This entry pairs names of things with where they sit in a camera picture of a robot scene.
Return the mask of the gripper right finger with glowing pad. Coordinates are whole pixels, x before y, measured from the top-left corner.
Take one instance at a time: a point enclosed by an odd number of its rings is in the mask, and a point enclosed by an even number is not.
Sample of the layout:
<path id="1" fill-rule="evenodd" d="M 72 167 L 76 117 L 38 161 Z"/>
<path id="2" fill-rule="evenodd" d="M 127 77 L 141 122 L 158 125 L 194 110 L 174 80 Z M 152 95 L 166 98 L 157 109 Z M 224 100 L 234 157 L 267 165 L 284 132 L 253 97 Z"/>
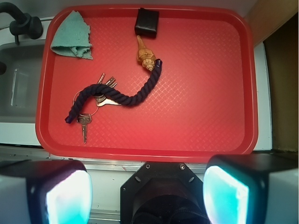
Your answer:
<path id="1" fill-rule="evenodd" d="M 203 179 L 213 224 L 297 224 L 297 154 L 215 155 Z"/>

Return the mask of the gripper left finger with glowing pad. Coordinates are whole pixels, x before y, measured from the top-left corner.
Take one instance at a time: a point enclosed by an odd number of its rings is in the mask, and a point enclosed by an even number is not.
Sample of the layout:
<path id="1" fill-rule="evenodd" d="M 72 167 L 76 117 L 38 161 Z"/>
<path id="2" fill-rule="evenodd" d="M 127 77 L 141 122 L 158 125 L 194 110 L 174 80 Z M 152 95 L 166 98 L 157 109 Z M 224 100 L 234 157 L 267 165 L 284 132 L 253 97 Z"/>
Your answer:
<path id="1" fill-rule="evenodd" d="M 2 161 L 2 224 L 86 224 L 92 181 L 78 160 Z"/>

